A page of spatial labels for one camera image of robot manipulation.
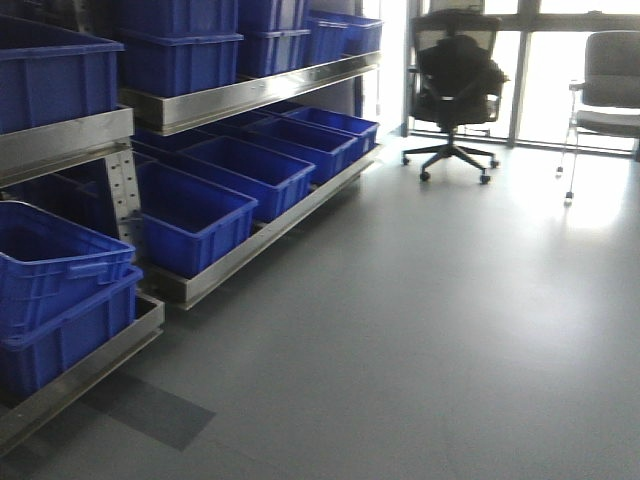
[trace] plastic crate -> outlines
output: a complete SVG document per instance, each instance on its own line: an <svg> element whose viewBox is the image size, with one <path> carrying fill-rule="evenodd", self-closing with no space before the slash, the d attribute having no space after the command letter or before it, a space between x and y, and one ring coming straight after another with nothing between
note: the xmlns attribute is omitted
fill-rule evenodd
<svg viewBox="0 0 640 480"><path fill-rule="evenodd" d="M211 140L212 135L207 134L204 130L186 130L184 132L175 133L163 137L146 130L136 130L132 140L140 143L146 143L152 147L165 150L167 152L177 152L183 150L196 143Z"/></svg>
<svg viewBox="0 0 640 480"><path fill-rule="evenodd" d="M168 160L175 156L174 152L168 152L153 145L136 142L135 140L131 141L131 147L133 148L136 166L144 165L151 160Z"/></svg>
<svg viewBox="0 0 640 480"><path fill-rule="evenodd" d="M138 167L149 259L191 278L247 239L257 201L159 163Z"/></svg>
<svg viewBox="0 0 640 480"><path fill-rule="evenodd" d="M238 51L238 72L259 78L301 68L304 38L309 33L309 30L246 33Z"/></svg>
<svg viewBox="0 0 640 480"><path fill-rule="evenodd" d="M339 60L347 40L348 25L309 17L307 26L311 34L305 40L305 64L317 65Z"/></svg>
<svg viewBox="0 0 640 480"><path fill-rule="evenodd" d="M308 162L229 137L180 153L188 158L176 159L177 168L255 198L253 216L264 222L307 196L315 169Z"/></svg>
<svg viewBox="0 0 640 480"><path fill-rule="evenodd" d="M229 85L236 80L242 35L163 38L121 30L124 83L161 97Z"/></svg>
<svg viewBox="0 0 640 480"><path fill-rule="evenodd" d="M7 187L6 190L19 200L102 233L113 230L115 226L109 223L110 212L103 207L94 181L82 183L54 173Z"/></svg>
<svg viewBox="0 0 640 480"><path fill-rule="evenodd" d="M309 15L330 22L347 24L344 53L348 55L362 55L380 50L382 20L321 10L311 10Z"/></svg>
<svg viewBox="0 0 640 480"><path fill-rule="evenodd" d="M286 118L252 125L249 141L313 163L311 181L324 183L349 165L355 137Z"/></svg>
<svg viewBox="0 0 640 480"><path fill-rule="evenodd" d="M27 397L60 376L135 320L136 283L129 267L118 282L83 299L26 335L0 340L0 385Z"/></svg>
<svg viewBox="0 0 640 480"><path fill-rule="evenodd" d="M134 248L22 202L0 202L0 338L32 331L120 280Z"/></svg>
<svg viewBox="0 0 640 480"><path fill-rule="evenodd" d="M369 152L376 145L376 134L379 126L376 122L313 107L302 107L284 115L287 118L329 128L347 135L354 135L357 141L352 152L352 162Z"/></svg>
<svg viewBox="0 0 640 480"><path fill-rule="evenodd" d="M267 113L269 115L280 115L282 113L290 112L291 110L295 110L296 108L300 107L304 107L304 105L292 102L290 100L283 100L281 102L276 102L270 105L265 105L264 107L260 107L256 111Z"/></svg>
<svg viewBox="0 0 640 480"><path fill-rule="evenodd" d="M309 0L239 0L238 28L242 32L271 32L305 28Z"/></svg>
<svg viewBox="0 0 640 480"><path fill-rule="evenodd" d="M243 132L256 122L260 122L270 115L257 111L249 111L227 117L217 122L208 123L198 127L198 130L208 133L211 136L231 136L241 138Z"/></svg>
<svg viewBox="0 0 640 480"><path fill-rule="evenodd" d="M115 110L120 43L0 16L0 134Z"/></svg>
<svg viewBox="0 0 640 480"><path fill-rule="evenodd" d="M238 0L117 0L120 28L156 37L221 35L238 29Z"/></svg>

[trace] metal shelf frame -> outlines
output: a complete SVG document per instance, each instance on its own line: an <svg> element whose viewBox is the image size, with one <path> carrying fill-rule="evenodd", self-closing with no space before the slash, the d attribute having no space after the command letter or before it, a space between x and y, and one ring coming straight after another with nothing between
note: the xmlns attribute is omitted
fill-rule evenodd
<svg viewBox="0 0 640 480"><path fill-rule="evenodd" d="M164 304L138 294L138 318L107 343L21 403L6 395L10 410L0 416L0 457L76 401L94 385L155 340L164 322Z"/></svg>
<svg viewBox="0 0 640 480"><path fill-rule="evenodd" d="M0 187L54 173L131 148L133 110L0 135Z"/></svg>
<svg viewBox="0 0 640 480"><path fill-rule="evenodd" d="M376 70L380 57L380 52L346 57L171 98L125 88L120 90L120 101L134 109L136 125L160 135L172 135L358 77Z"/></svg>
<svg viewBox="0 0 640 480"><path fill-rule="evenodd" d="M269 245L356 180L367 167L374 163L380 149L381 147L376 147L331 180L319 186L299 203L271 223L260 228L245 242L193 278L186 279L155 265L143 264L142 267L145 270L144 287L163 301L175 304L184 310L191 309Z"/></svg>
<svg viewBox="0 0 640 480"><path fill-rule="evenodd" d="M104 158L118 235L139 244L140 204L130 136L133 110L115 111L0 135L0 188ZM21 403L0 416L0 457L152 342L164 322L164 304L137 296L136 321Z"/></svg>

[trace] window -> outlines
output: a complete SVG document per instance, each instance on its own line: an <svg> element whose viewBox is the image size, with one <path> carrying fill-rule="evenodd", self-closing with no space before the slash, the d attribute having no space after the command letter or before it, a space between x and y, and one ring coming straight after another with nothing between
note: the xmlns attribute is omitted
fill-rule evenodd
<svg viewBox="0 0 640 480"><path fill-rule="evenodd" d="M431 2L423 0L422 12L429 11ZM507 15L518 13L518 0L484 0L484 13L489 15Z"/></svg>
<svg viewBox="0 0 640 480"><path fill-rule="evenodd" d="M640 14L640 2L630 0L542 0L540 13L587 13L600 11L607 14Z"/></svg>
<svg viewBox="0 0 640 480"><path fill-rule="evenodd" d="M571 114L569 83L583 78L588 36L588 32L532 35L519 140L564 143ZM583 135L580 143L619 150L633 148L633 140L626 138Z"/></svg>

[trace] stainless steel shelf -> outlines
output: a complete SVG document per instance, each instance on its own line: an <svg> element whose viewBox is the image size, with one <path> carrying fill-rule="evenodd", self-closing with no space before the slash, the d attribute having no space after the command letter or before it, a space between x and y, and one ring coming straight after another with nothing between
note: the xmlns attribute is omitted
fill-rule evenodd
<svg viewBox="0 0 640 480"><path fill-rule="evenodd" d="M379 52L367 53L171 98L122 89L120 101L133 107L137 125L171 135L357 77L379 62Z"/></svg>
<svg viewBox="0 0 640 480"><path fill-rule="evenodd" d="M95 384L155 340L162 331L164 304L137 298L137 320L100 348L0 417L0 457L6 455Z"/></svg>
<svg viewBox="0 0 640 480"><path fill-rule="evenodd" d="M155 265L142 265L145 270L144 288L147 288L155 297L182 309L192 308L269 245L355 180L375 161L380 148L375 148L318 187L309 196L193 278L180 277Z"/></svg>
<svg viewBox="0 0 640 480"><path fill-rule="evenodd" d="M133 133L122 108L0 135L0 187L127 150Z"/></svg>

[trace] black mesh office chair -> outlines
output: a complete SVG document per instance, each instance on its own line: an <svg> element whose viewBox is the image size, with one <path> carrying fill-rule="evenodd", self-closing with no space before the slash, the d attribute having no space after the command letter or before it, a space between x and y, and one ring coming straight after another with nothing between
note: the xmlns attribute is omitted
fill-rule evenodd
<svg viewBox="0 0 640 480"><path fill-rule="evenodd" d="M569 85L573 106L557 168L561 174L562 159L573 131L576 144L571 183L566 194L568 200L573 198L580 133L640 139L640 115L624 110L640 108L640 32L614 30L592 33L587 39L584 73L584 82ZM578 102L580 91L582 98ZM590 107L616 107L617 110L598 111Z"/></svg>
<svg viewBox="0 0 640 480"><path fill-rule="evenodd" d="M416 120L435 122L448 136L444 145L405 150L407 155L433 153L421 168L420 179L430 178L428 167L456 156L481 170L480 182L491 177L486 167L471 155L491 157L491 168L499 165L495 154L454 143L459 125L496 121L504 73L491 60L500 19L466 10L440 10L411 21L416 55L417 81L411 105Z"/></svg>

